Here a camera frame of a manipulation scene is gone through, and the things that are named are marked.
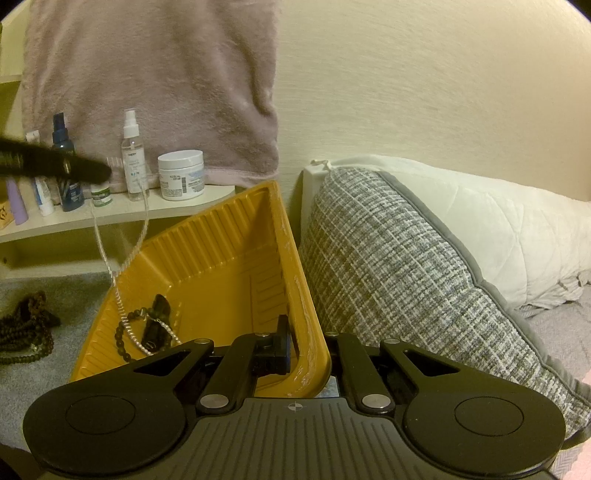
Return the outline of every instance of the dark blue spray bottle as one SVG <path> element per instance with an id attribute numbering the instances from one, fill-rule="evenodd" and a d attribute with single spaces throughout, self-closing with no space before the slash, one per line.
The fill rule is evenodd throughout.
<path id="1" fill-rule="evenodd" d="M 64 153 L 74 153 L 74 144 L 68 137 L 68 129 L 64 120 L 64 113 L 53 116 L 53 148 Z M 64 212 L 71 212 L 84 205 L 82 186 L 78 181 L 58 179 L 60 188 L 61 208 Z"/>

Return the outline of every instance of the gray carpet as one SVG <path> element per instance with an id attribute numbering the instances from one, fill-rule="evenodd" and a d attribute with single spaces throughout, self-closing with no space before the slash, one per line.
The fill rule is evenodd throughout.
<path id="1" fill-rule="evenodd" d="M 107 274 L 29 278 L 0 282 L 0 317 L 27 294 L 44 290 L 47 308 L 61 319 L 52 328 L 53 353 L 31 364 L 0 365 L 0 443 L 27 449 L 21 424 L 27 408 L 43 393 L 65 384 L 109 289 Z"/>

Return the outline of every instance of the white jar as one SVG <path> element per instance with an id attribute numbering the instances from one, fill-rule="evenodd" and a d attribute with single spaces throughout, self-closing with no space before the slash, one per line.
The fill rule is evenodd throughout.
<path id="1" fill-rule="evenodd" d="M 164 200 L 189 200 L 203 193 L 203 152 L 181 150 L 158 157 Z"/>

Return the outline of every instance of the ribbed plastic surface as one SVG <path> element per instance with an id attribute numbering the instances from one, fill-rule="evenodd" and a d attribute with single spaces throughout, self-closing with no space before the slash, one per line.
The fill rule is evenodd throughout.
<path id="1" fill-rule="evenodd" d="M 236 413 L 199 421 L 177 451 L 125 478 L 460 480 L 416 455 L 390 420 L 355 413 L 344 398 L 247 399 Z"/>
<path id="2" fill-rule="evenodd" d="M 276 182 L 267 182 L 194 215 L 146 241 L 119 278 L 127 311 L 150 307 L 157 293 L 172 309 L 183 342 L 210 338 L 229 345 L 239 335 L 273 331 L 290 319 L 297 352 L 292 373 L 261 379 L 258 396 L 309 397 L 326 383 L 330 357 L 304 278 Z M 80 353 L 72 380 L 118 367 L 119 322 L 110 291 Z M 143 324 L 131 324 L 141 338 Z M 142 354 L 125 339 L 134 358 Z"/>

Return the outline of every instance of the gray plaid pillow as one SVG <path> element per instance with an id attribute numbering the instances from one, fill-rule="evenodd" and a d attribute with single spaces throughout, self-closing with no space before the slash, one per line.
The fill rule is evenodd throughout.
<path id="1" fill-rule="evenodd" d="M 466 248 L 390 174 L 331 171 L 300 255 L 324 330 L 367 345 L 398 337 L 525 385 L 563 412 L 564 447 L 591 436 L 591 387 L 547 354 Z"/>

